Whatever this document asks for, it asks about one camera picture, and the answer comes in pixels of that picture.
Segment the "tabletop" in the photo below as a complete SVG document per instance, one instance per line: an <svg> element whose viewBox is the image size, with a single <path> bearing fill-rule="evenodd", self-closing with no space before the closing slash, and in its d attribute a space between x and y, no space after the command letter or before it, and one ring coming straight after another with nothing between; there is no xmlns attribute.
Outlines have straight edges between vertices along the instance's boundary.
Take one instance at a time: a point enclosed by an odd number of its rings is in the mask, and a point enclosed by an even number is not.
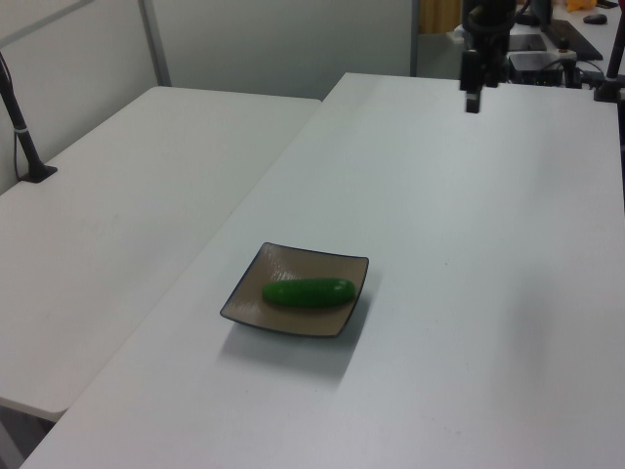
<svg viewBox="0 0 625 469"><path fill-rule="evenodd" d="M464 98L346 75L23 468L620 466L615 106ZM369 257L338 338L220 317L264 241Z"/></svg>
<svg viewBox="0 0 625 469"><path fill-rule="evenodd" d="M584 18L589 15L604 14L607 16L606 24L586 24ZM621 18L620 8L594 8L592 10L578 10L576 12L568 12L563 5L554 6L554 18L557 20L567 20L575 29L577 29L595 48L604 56L602 61L593 61L604 72L607 72L607 66L609 65L609 58L612 54L612 48L614 46L614 38L616 37L616 29ZM538 27L523 26L515 24L512 34L542 34L545 40L545 45L550 51L556 51L556 47L547 38L547 36L540 32ZM592 66L586 64L578 64L580 67L588 70L596 70ZM619 73L625 74L625 61L621 63L618 70Z"/></svg>
<svg viewBox="0 0 625 469"><path fill-rule="evenodd" d="M0 405L57 420L319 102L154 88L0 197Z"/></svg>

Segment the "black cable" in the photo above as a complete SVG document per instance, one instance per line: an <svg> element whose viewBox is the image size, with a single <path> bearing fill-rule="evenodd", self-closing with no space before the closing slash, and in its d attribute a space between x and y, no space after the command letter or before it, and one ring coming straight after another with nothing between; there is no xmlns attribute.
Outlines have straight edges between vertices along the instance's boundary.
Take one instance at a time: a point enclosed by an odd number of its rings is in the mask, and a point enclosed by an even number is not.
<svg viewBox="0 0 625 469"><path fill-rule="evenodd" d="M540 73L541 71L545 71L547 68L549 68L552 65L563 64L564 62L575 62L575 61L573 59L557 59L556 61L553 61L543 66L540 70L538 70L538 73Z"/></svg>
<svg viewBox="0 0 625 469"><path fill-rule="evenodd" d="M593 64L592 62L588 62L588 61L578 61L578 62L582 62L584 64L588 64L588 65L592 65L594 68L596 68L599 73L604 77L605 79L605 73L603 70L601 70L601 68L597 65L597 64Z"/></svg>
<svg viewBox="0 0 625 469"><path fill-rule="evenodd" d="M7 65L7 63L4 62L4 56L2 55L2 52L0 52L0 64L2 64L2 67L7 72L7 76L9 77L9 84L11 85L11 89L13 90L13 78L11 76L11 71L9 70L9 66Z"/></svg>
<svg viewBox="0 0 625 469"><path fill-rule="evenodd" d="M4 71L7 73L7 78L9 78L9 85L11 85L11 91L13 91L13 77L11 76L11 72L9 71L9 66L4 60L4 56L2 52L0 52L0 64ZM21 181L20 173L18 172L18 133L13 130L13 169L16 172L16 179Z"/></svg>
<svg viewBox="0 0 625 469"><path fill-rule="evenodd" d="M21 181L20 173L18 172L18 133L13 132L13 169L16 172L16 179Z"/></svg>
<svg viewBox="0 0 625 469"><path fill-rule="evenodd" d="M523 7L517 11L517 18L520 17L523 13L525 13L525 11L529 8L529 5L531 5L531 0L527 0L525 4L523 5Z"/></svg>

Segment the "keyboard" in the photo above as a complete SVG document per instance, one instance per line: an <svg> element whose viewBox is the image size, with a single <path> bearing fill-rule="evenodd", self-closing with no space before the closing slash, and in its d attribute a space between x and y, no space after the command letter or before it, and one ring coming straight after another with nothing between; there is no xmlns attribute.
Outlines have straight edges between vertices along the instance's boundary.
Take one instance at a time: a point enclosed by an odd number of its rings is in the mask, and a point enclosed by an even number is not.
<svg viewBox="0 0 625 469"><path fill-rule="evenodd" d="M551 27L547 27L545 33L556 47L577 53L577 59L580 61L604 59L604 56L568 21L551 20ZM568 47L564 46L564 40L568 41Z"/></svg>

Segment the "black pole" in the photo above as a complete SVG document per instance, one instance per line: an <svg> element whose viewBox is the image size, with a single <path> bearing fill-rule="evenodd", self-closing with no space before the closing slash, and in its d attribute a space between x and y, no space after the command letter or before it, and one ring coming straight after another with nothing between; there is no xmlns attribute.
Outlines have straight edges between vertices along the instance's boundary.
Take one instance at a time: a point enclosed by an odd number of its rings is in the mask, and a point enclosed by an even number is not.
<svg viewBox="0 0 625 469"><path fill-rule="evenodd" d="M57 168L53 168L52 166L46 166L45 164L43 164L43 162L39 158L39 154L37 154L35 144L32 143L30 132L28 132L28 127L26 127L26 123L23 120L23 115L21 115L18 100L16 99L16 95L13 92L13 83L11 81L11 78L9 77L9 70L5 68L4 58L2 57L1 53L0 94L2 95L2 101L4 101L4 106L7 108L9 116L11 117L11 121L13 122L14 130L18 134L18 138L20 139L20 144L23 148L23 152L26 156L26 159L28 160L28 174L21 179L30 183L40 183L52 174L56 173Z"/></svg>
<svg viewBox="0 0 625 469"><path fill-rule="evenodd" d="M595 90L595 101L602 103L616 103L618 101L621 89L621 84L618 81L618 68L621 67L623 50L625 50L625 18L623 18L623 13L621 12L621 19L618 22L605 81Z"/></svg>

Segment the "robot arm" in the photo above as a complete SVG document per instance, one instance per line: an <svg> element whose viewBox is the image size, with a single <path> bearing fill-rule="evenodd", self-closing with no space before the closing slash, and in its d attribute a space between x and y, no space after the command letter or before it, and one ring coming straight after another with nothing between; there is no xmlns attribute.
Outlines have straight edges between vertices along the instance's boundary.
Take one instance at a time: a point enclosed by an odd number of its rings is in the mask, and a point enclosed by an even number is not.
<svg viewBox="0 0 625 469"><path fill-rule="evenodd" d="M505 79L516 9L516 0L463 0L462 25L470 38L462 55L460 89L467 92L467 112L479 112L483 85L496 88Z"/></svg>

